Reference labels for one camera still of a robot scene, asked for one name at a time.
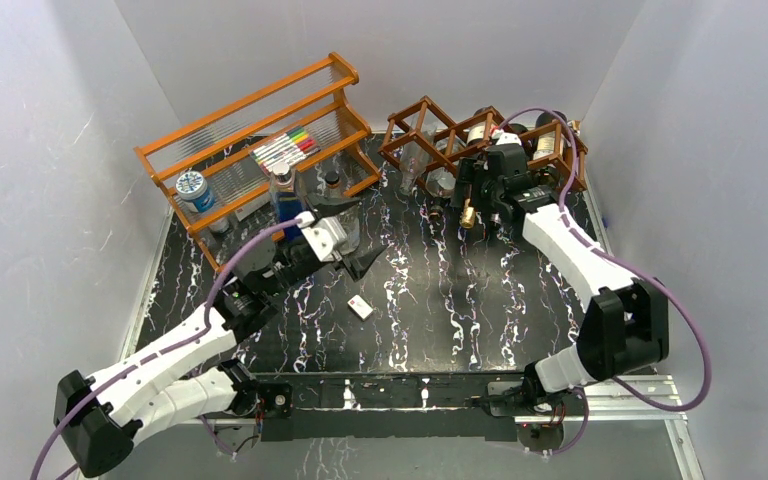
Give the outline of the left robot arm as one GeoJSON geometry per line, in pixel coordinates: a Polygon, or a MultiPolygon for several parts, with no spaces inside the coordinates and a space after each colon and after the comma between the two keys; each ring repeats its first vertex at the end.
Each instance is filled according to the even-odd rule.
{"type": "Polygon", "coordinates": [[[382,247],[340,254],[347,234],[340,214],[357,198],[308,198],[294,218],[248,240],[216,277],[205,303],[188,318],[131,356],[88,376],[65,375],[57,385],[53,434],[62,439],[86,478],[121,464],[141,442],[182,422],[227,412],[257,420],[286,418],[287,384],[257,380],[239,360],[200,375],[193,370],[237,347],[278,312],[277,299],[326,266],[358,281],[382,247]]]}

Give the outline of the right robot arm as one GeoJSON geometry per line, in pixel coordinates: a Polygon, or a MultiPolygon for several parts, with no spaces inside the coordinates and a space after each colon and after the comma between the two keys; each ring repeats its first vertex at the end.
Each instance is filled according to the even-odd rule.
{"type": "Polygon", "coordinates": [[[462,159],[453,203],[468,218],[497,215],[519,230],[569,282],[585,316],[574,345],[524,368],[519,386],[479,405],[550,413],[563,394],[657,363],[669,353],[668,302],[655,285],[604,258],[559,204],[555,189],[528,172],[518,144],[494,145],[462,159]]]}

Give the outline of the blue square bottle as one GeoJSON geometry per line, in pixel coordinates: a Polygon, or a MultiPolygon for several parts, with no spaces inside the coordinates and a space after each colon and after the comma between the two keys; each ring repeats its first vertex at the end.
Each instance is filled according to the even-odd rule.
{"type": "Polygon", "coordinates": [[[285,160],[279,160],[273,165],[270,195],[280,222],[294,219],[305,209],[295,170],[285,160]]]}

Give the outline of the dark bottle gold cap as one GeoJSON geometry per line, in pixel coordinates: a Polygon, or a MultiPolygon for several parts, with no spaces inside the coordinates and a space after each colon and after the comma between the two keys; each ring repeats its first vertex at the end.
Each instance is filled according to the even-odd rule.
{"type": "MultiPolygon", "coordinates": [[[[470,127],[467,132],[467,146],[473,147],[485,141],[486,131],[488,136],[496,128],[497,111],[492,106],[482,107],[475,112],[482,117],[482,122],[470,127]]],[[[479,212],[493,216],[499,211],[496,206],[498,200],[497,185],[489,177],[489,168],[486,164],[486,155],[479,150],[472,156],[465,157],[462,161],[465,172],[460,175],[466,181],[464,187],[463,211],[460,217],[460,225],[471,229],[479,212]]]]}

